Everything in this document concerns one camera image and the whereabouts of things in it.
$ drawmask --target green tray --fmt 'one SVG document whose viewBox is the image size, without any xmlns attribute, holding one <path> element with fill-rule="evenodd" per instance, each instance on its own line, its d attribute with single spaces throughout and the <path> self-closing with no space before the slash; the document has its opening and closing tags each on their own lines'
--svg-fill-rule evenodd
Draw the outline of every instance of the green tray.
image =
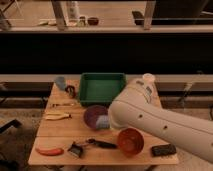
<svg viewBox="0 0 213 171">
<path fill-rule="evenodd" d="M 122 73 L 83 73 L 79 87 L 79 101 L 82 106 L 109 106 L 126 85 Z"/>
</svg>

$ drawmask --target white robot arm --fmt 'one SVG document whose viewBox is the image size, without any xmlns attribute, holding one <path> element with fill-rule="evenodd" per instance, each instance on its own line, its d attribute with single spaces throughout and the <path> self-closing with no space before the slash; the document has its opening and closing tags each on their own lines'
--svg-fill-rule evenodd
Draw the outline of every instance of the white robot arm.
<svg viewBox="0 0 213 171">
<path fill-rule="evenodd" d="M 213 122 L 150 104 L 152 84 L 134 79 L 109 107 L 113 128 L 132 126 L 213 163 Z"/>
</svg>

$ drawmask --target chair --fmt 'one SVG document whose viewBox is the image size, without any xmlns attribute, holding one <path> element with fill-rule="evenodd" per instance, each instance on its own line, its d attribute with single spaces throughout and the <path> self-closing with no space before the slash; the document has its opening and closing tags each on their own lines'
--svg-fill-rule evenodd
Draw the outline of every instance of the chair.
<svg viewBox="0 0 213 171">
<path fill-rule="evenodd" d="M 22 125 L 21 122 L 14 119 L 14 120 L 8 122 L 7 124 L 3 125 L 2 127 L 0 127 L 0 134 L 3 133 L 4 131 L 6 131 L 11 126 L 14 126 L 15 128 L 19 128 L 21 125 Z M 6 159 L 1 159 L 0 165 L 8 168 L 9 171 L 17 171 L 18 167 L 19 167 L 19 165 L 16 161 L 10 162 L 10 161 L 7 161 Z"/>
<path fill-rule="evenodd" d="M 157 0 L 153 25 L 196 24 L 209 0 Z"/>
</svg>

